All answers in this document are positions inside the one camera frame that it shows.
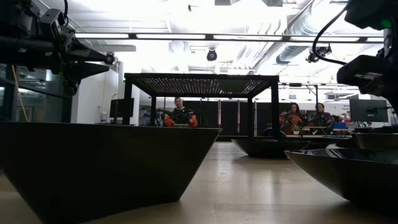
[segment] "black planter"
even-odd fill
[[[0,163],[44,223],[79,223],[179,200],[220,131],[0,123]]]
[[[396,215],[398,151],[320,149],[286,154],[314,179],[357,206]]]
[[[351,133],[361,149],[398,149],[398,133]]]
[[[264,138],[232,139],[232,142],[249,156],[262,158],[286,158],[286,149],[301,150],[310,144],[309,141]]]

